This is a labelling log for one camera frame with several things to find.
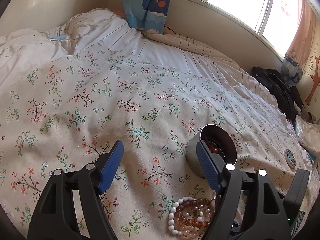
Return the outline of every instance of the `bed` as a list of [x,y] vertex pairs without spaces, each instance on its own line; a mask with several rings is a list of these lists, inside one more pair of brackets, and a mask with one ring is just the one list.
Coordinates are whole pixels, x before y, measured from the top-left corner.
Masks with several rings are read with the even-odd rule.
[[[0,37],[0,111],[0,203],[24,236],[52,172],[95,162],[119,139],[124,157],[101,195],[117,237],[175,238],[173,203],[212,198],[185,160],[186,143],[209,123],[232,137],[238,168],[265,169],[284,194],[295,173],[289,148],[295,168],[310,171],[306,214],[319,194],[316,167],[267,89],[217,50],[176,34],[144,36],[108,9]],[[240,221],[244,205],[243,197]],[[75,207],[89,236],[78,196]]]

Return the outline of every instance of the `window frame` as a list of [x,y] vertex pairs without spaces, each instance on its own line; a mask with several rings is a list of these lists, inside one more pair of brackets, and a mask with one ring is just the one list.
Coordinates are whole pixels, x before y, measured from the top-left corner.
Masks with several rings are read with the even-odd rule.
[[241,20],[239,20],[238,18],[234,17],[232,14],[229,14],[228,12],[224,11],[223,9],[220,9],[216,6],[214,6],[213,4],[209,3],[208,0],[192,0],[193,2],[196,2],[198,4],[203,5],[203,3],[205,3],[206,7],[226,16],[227,18],[229,18],[230,20],[232,20],[233,22],[239,24],[241,27],[245,28],[247,31],[249,31],[251,34],[253,34],[254,36],[256,36],[260,41],[262,41],[267,47],[269,47],[269,49],[271,51],[273,51],[273,53],[281,60],[283,61],[284,55],[281,55],[276,48],[263,36],[263,32],[264,29],[267,25],[270,13],[271,13],[271,8],[273,5],[273,1],[274,0],[267,0],[266,1],[266,6],[265,6],[265,10],[261,12],[261,15],[259,17],[257,26],[255,29],[249,27],[247,24],[245,24],[244,22],[242,22]]

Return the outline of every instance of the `silver can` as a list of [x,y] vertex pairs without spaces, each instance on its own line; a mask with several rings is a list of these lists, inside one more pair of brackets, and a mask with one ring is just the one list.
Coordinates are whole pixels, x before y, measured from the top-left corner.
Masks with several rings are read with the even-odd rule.
[[196,145],[200,140],[204,140],[210,151],[219,154],[225,163],[236,164],[237,150],[230,135],[218,125],[207,124],[186,145],[186,160],[196,175],[205,178],[196,154]]

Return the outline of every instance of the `window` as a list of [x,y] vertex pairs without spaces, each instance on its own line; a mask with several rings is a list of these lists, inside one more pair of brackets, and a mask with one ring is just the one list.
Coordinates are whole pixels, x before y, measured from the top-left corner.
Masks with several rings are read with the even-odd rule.
[[284,57],[298,27],[298,0],[206,0],[239,19]]

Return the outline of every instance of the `white cord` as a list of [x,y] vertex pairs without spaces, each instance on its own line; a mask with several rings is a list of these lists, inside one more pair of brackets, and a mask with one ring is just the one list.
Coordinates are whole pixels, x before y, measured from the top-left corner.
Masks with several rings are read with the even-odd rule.
[[87,34],[89,34],[90,32],[92,32],[97,26],[98,26],[98,24],[100,23],[100,22],[103,22],[103,21],[106,21],[106,20],[111,20],[113,17],[115,16],[115,13],[113,13],[113,15],[110,17],[110,18],[107,18],[107,19],[103,19],[103,20],[101,20],[101,21],[99,21],[96,25],[95,25],[95,27],[93,27],[93,29],[91,29],[90,31],[88,31],[86,34],[84,34],[84,35],[81,35],[80,37],[77,37],[77,38],[75,38],[75,39],[63,39],[63,40],[56,40],[56,39],[54,39],[54,38],[50,38],[50,39],[48,39],[49,41],[74,41],[74,40],[77,40],[77,39],[79,39],[79,38],[81,38],[81,37],[83,37],[83,36],[85,36],[85,35],[87,35]]

